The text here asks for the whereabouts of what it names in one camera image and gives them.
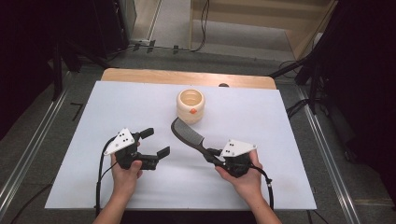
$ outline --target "gray floor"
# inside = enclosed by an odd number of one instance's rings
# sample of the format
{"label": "gray floor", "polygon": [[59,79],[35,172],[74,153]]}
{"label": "gray floor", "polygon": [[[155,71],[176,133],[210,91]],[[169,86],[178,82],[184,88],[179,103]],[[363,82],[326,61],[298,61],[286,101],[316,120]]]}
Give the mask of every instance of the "gray floor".
{"label": "gray floor", "polygon": [[[157,33],[154,32],[153,35],[153,37],[157,38],[157,44],[161,43],[160,39],[162,39],[164,44],[166,42],[165,40],[167,40],[169,44],[173,46],[174,44],[171,43],[173,41],[169,41],[171,38],[168,35],[166,35],[166,39],[161,38],[159,34],[163,34],[164,32],[160,32],[161,29],[164,28],[161,27],[160,24],[157,24]],[[118,55],[118,57],[110,63],[113,66],[121,68],[148,68],[265,76],[275,72],[282,62],[290,60],[291,53],[287,51],[287,47],[281,45],[282,41],[284,40],[280,40],[280,42],[273,45],[278,46],[278,49],[280,48],[278,53],[271,53],[272,51],[268,51],[269,53],[265,54],[266,58],[256,57],[250,52],[248,56],[244,53],[238,55],[236,52],[239,53],[241,50],[229,50],[229,46],[217,46],[216,48],[218,49],[213,50],[214,46],[210,44],[213,42],[209,42],[203,52],[198,53],[180,52],[178,54],[173,54],[171,50],[155,49],[152,53],[147,54],[144,49],[139,51],[129,50]],[[78,108],[71,104],[86,104],[94,82],[99,80],[102,74],[103,69],[96,64],[84,64],[80,73],[70,76],[72,82],[64,98],[62,107],[53,120],[47,135],[35,155],[35,159],[21,182],[8,210],[5,212],[1,223],[9,223],[11,219],[16,216],[18,211],[21,210],[22,206],[29,201],[33,195],[48,185],[57,175],[64,154],[77,128],[78,119],[81,116],[81,114],[79,114],[78,118],[73,120]],[[288,77],[293,77],[294,75],[293,72],[286,74]],[[276,86],[281,92],[285,108],[294,105],[300,100],[297,87],[293,84],[291,78],[284,76],[277,78]],[[45,116],[50,106],[52,91],[52,87],[49,86],[37,97],[35,102],[13,126],[8,135],[0,142],[0,148],[2,148],[3,152],[3,156],[0,157],[0,162],[2,164],[0,184],[2,186],[11,175],[16,163],[28,146],[30,139],[33,137],[35,129]],[[396,223],[395,212],[391,210],[391,207],[394,205],[389,200],[389,196],[377,173],[363,164],[353,164],[345,160],[344,149],[331,122],[320,110],[318,110],[318,112],[317,118],[320,121],[322,130],[331,147],[336,165],[355,202],[361,223]],[[317,212],[329,223],[347,223],[347,219],[345,218],[342,206],[320,154],[318,143],[305,112],[301,110],[296,114],[290,120],[290,125],[300,149],[308,179],[314,191],[314,197],[318,205]],[[44,209],[44,204],[49,193],[50,191],[46,190],[32,201],[21,214],[18,223],[57,222],[62,224],[91,223],[93,221],[93,209],[89,211]],[[276,211],[276,213],[284,223],[309,223],[306,211]],[[172,218],[167,219],[170,220],[167,223],[192,223],[186,221],[187,219],[183,216],[184,215],[181,214],[173,214]],[[311,212],[311,216],[314,223],[324,223],[313,212]],[[145,219],[143,217],[136,216],[135,223],[144,222]]]}

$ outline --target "forearm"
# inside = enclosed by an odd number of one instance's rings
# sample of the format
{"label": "forearm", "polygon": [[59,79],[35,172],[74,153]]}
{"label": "forearm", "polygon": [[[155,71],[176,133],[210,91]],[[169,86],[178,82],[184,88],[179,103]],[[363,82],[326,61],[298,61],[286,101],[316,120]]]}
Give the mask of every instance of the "forearm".
{"label": "forearm", "polygon": [[122,196],[111,195],[110,200],[93,224],[119,224],[128,200],[129,199],[125,199]]}
{"label": "forearm", "polygon": [[263,197],[255,197],[249,200],[246,200],[247,205],[250,207],[251,212],[256,218],[257,224],[273,224],[273,223],[281,223],[277,218],[274,211],[268,205],[268,203],[264,200]]}

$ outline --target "white table surface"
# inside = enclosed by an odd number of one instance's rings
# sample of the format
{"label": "white table surface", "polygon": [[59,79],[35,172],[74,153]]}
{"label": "white table surface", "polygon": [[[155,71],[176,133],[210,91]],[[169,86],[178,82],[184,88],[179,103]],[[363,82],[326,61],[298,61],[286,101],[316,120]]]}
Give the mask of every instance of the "white table surface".
{"label": "white table surface", "polygon": [[[191,127],[204,147],[224,148],[229,139],[256,144],[264,171],[273,179],[275,209],[316,209],[316,203],[279,91],[132,82],[96,82],[56,177],[46,208],[93,209],[99,161],[105,143],[122,128],[154,128],[141,140],[143,154],[170,146],[155,171],[144,171],[127,208],[133,210],[248,210],[214,165],[171,132],[177,94],[195,88],[206,98],[205,115]],[[110,166],[105,157],[104,168]],[[112,191],[102,180],[101,206]],[[262,179],[262,192],[268,189]]]}

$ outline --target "human hand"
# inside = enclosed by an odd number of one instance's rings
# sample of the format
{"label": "human hand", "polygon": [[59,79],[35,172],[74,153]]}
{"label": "human hand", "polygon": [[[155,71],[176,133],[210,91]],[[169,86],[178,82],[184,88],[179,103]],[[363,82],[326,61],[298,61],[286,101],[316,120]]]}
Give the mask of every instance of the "human hand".
{"label": "human hand", "polygon": [[[262,169],[259,162],[257,150],[249,152],[249,157],[253,165]],[[248,203],[250,200],[262,197],[262,174],[254,169],[249,169],[245,175],[238,178],[231,176],[226,170],[220,166],[215,167],[220,176],[230,182],[236,192]]]}
{"label": "human hand", "polygon": [[[116,156],[111,155],[111,164],[116,163]],[[118,164],[111,169],[113,174],[114,187],[113,196],[119,197],[121,200],[129,200],[134,194],[137,179],[143,174],[140,170],[142,161],[133,161],[131,168],[128,170],[122,169]]]}

